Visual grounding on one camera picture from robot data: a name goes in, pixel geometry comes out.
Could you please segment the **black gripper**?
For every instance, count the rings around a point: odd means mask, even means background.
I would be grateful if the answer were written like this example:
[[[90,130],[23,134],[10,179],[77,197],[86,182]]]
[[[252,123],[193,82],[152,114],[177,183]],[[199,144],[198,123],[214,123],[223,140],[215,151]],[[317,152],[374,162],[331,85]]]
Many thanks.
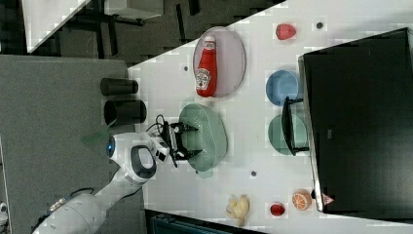
[[[178,161],[191,159],[201,153],[201,150],[182,150],[182,133],[195,132],[197,130],[198,128],[181,122],[171,124],[168,121],[164,122],[161,136],[169,147],[169,156],[175,167],[177,167]]]

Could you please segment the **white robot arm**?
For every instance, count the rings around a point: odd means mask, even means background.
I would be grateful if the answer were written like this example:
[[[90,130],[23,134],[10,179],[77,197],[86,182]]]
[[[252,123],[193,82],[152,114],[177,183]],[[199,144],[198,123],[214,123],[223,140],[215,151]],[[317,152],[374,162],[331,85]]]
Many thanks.
[[[112,136],[106,146],[109,159],[119,166],[111,181],[95,194],[70,194],[54,203],[32,234],[94,234],[107,212],[121,199],[140,190],[157,166],[171,158],[187,160],[198,154],[183,146],[181,136],[199,129],[182,122],[165,123],[156,133],[123,133]]]

